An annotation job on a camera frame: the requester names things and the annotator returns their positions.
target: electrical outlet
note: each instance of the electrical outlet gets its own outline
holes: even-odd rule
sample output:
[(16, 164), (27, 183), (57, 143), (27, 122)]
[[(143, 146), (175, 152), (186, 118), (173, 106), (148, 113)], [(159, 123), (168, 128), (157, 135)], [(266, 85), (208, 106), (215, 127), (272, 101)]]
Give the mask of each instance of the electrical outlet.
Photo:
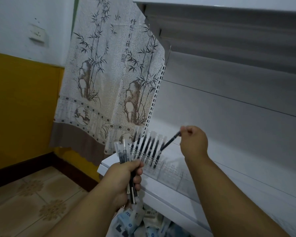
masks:
[(45, 43), (46, 40), (46, 32), (44, 29), (39, 28), (38, 26), (35, 26), (33, 24), (30, 24), (29, 27), (29, 38), (31, 40)]

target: curtain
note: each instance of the curtain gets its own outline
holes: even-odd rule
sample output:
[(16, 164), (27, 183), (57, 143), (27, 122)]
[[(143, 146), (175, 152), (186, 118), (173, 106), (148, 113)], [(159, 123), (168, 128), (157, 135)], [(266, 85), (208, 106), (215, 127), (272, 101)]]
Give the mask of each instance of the curtain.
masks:
[(50, 146), (99, 165), (145, 125), (163, 64), (132, 0), (79, 0)]

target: person's right arm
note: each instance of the person's right arm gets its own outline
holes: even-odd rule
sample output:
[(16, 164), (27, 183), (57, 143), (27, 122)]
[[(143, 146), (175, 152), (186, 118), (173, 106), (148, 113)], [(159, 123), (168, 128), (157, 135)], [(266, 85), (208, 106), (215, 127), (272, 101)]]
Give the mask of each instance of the person's right arm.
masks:
[(206, 134), (181, 127), (181, 151), (215, 237), (289, 236), (250, 200), (208, 157)]

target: dark brown baseboard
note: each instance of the dark brown baseboard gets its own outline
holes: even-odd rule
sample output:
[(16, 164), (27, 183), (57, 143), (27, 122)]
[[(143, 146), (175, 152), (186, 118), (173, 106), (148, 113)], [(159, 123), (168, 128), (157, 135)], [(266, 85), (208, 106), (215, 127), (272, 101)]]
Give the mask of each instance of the dark brown baseboard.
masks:
[(0, 187), (49, 166), (55, 167), (86, 191), (91, 191), (98, 183), (53, 152), (0, 169)]

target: pile of packages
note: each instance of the pile of packages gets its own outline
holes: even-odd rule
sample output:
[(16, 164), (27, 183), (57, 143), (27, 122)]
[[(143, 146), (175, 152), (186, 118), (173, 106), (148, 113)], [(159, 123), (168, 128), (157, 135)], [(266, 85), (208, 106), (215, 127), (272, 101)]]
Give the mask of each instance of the pile of packages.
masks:
[(189, 237), (190, 234), (147, 205), (121, 208), (106, 237)]

